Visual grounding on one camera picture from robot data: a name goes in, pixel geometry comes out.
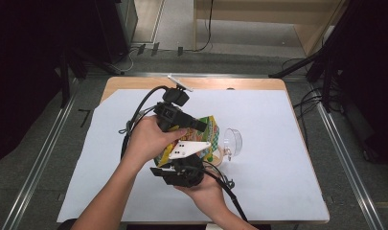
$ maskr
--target snack bag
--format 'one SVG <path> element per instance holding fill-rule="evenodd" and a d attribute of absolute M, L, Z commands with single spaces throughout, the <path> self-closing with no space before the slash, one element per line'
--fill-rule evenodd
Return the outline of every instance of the snack bag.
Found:
<path fill-rule="evenodd" d="M 187 134 L 180 138 L 181 141 L 198 141 L 198 142 L 210 142 L 211 146 L 207 149 L 204 149 L 198 152 L 199 158 L 202 160 L 212 162 L 213 161 L 213 152 L 217 150 L 217 141 L 219 136 L 219 127 L 215 121 L 214 116 L 204 117 L 198 119 L 201 122 L 207 124 L 205 131 L 201 132 L 193 128 L 188 128 Z M 170 131 L 178 129 L 178 126 L 170 128 Z M 169 144 L 162 154 L 154 158 L 155 165 L 159 168 L 164 167 L 170 163 L 170 153 L 177 144 L 178 141 Z"/>

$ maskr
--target person's left hand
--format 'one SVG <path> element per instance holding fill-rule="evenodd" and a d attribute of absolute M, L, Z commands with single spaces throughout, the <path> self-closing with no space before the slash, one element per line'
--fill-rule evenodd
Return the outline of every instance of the person's left hand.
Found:
<path fill-rule="evenodd" d="M 131 134 L 125 156 L 133 154 L 135 163 L 140 166 L 159 155 L 168 144 L 187 132 L 185 128 L 163 132 L 157 122 L 156 116 L 143 117 Z"/>

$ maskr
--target white table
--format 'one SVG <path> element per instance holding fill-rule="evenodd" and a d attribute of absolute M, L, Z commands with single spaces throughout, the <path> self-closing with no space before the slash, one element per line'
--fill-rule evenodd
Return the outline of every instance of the white table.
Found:
<path fill-rule="evenodd" d="M 219 167 L 236 187 L 241 208 L 252 223 L 325 223 L 329 213 L 281 80 L 182 79 L 196 89 L 182 107 L 203 117 L 214 115 L 221 135 L 228 127 L 242 135 L 241 154 Z M 125 127 L 134 110 L 162 78 L 114 78 L 95 109 L 79 162 L 74 171 L 58 222 L 77 218 L 102 188 L 120 160 Z M 237 90 L 224 90 L 226 86 Z M 243 90 L 241 88 L 263 90 Z M 154 93 L 146 106 L 161 102 Z M 184 194 L 153 176 L 148 162 L 138 174 L 122 221 L 133 223 L 205 223 L 204 216 Z M 238 213 L 228 195 L 229 208 Z"/>

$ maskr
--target gray floor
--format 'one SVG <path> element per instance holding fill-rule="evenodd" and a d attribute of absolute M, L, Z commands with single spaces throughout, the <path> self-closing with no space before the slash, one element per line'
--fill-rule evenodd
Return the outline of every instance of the gray floor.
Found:
<path fill-rule="evenodd" d="M 264 78 L 266 74 L 280 71 L 290 55 L 290 52 L 276 56 L 185 52 L 183 56 L 178 57 L 176 52 L 159 52 L 152 57 L 150 50 L 146 50 L 140 56 L 137 56 L 136 53 L 130 55 L 133 59 L 133 66 L 126 72 L 126 75 L 140 76 L 147 73 L 159 73 L 152 75 L 164 76 L 160 73 L 174 73 L 175 75 L 181 73 L 184 77 L 195 77 L 195 74 L 207 73 L 225 74 L 236 78 L 243 77 L 243 75 L 248 78 Z M 131 61 L 125 57 L 117 66 L 126 69 L 131 66 Z M 80 83 L 80 90 L 69 117 L 39 178 L 32 198 L 18 222 L 17 229 L 56 229 L 58 227 L 57 214 L 91 121 L 91 116 L 89 116 L 86 124 L 81 126 L 85 113 L 79 110 L 93 111 L 99 104 L 105 83 L 110 77 L 93 66 L 88 68 L 90 73 L 87 79 Z M 300 69 L 293 73 L 295 76 L 285 78 L 285 85 L 293 104 L 300 102 L 310 90 L 309 83 L 302 77 L 305 72 L 306 69 Z M 0 161 L 0 229 L 54 124 L 59 113 L 59 105 L 60 94 L 51 100 L 20 146 Z M 333 112 L 332 116 L 371 198 L 377 205 L 384 227 L 388 229 L 388 165 L 365 161 L 362 148 L 353 135 L 347 119 L 339 113 Z M 331 220 L 322 225 L 303 224 L 298 229 L 369 229 L 321 115 L 315 109 L 307 114 L 305 119 L 308 128 L 309 155 L 323 196 L 327 201 Z M 293 229 L 293 227 L 292 224 L 273 225 L 273 229 L 279 230 Z"/>
<path fill-rule="evenodd" d="M 152 43 L 154 41 L 164 0 L 135 0 L 139 16 L 134 32 L 134 43 Z"/>
<path fill-rule="evenodd" d="M 143 19 L 147 13 L 149 11 L 146 9 L 138 11 Z M 209 21 L 197 20 L 196 47 L 194 47 L 194 1 L 165 0 L 158 23 L 153 42 L 159 42 L 160 49 L 177 50 L 179 46 L 184 50 L 199 49 L 208 40 Z M 211 31 L 210 45 L 204 49 L 207 53 L 282 58 L 305 57 L 291 24 L 212 20 Z"/>

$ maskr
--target black stand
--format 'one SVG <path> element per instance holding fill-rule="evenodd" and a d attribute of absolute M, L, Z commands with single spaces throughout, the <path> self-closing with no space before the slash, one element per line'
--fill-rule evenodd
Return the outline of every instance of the black stand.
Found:
<path fill-rule="evenodd" d="M 62 102 L 61 108 L 63 108 L 70 99 L 70 87 L 69 87 L 69 75 L 68 67 L 74 72 L 75 78 L 85 79 L 87 75 L 87 69 L 82 63 L 82 59 L 90 61 L 92 64 L 103 69 L 106 73 L 111 75 L 118 75 L 114 70 L 103 64 L 101 61 L 89 56 L 81 49 L 64 48 L 61 57 L 59 59 L 59 70 L 61 76 L 62 86 Z"/>
<path fill-rule="evenodd" d="M 339 22 L 333 29 L 331 35 L 328 37 L 328 40 L 322 46 L 322 48 L 313 54 L 310 57 L 307 57 L 298 63 L 295 63 L 292 66 L 289 66 L 285 70 L 268 75 L 272 79 L 281 79 L 288 74 L 306 66 L 313 62 L 312 66 L 307 72 L 307 80 L 311 82 L 317 81 L 320 76 L 325 72 L 324 75 L 324 84 L 323 84 L 323 93 L 322 93 L 322 104 L 327 110 L 330 111 L 330 90 L 331 90 L 331 78 L 335 74 L 337 66 L 333 64 L 333 58 L 337 57 L 339 50 L 344 48 L 342 43 L 348 39 L 348 31 L 351 31 L 350 28 L 353 26 L 353 20 L 355 21 L 354 16 L 361 6 L 361 1 L 350 1 L 348 8 L 340 18 Z"/>

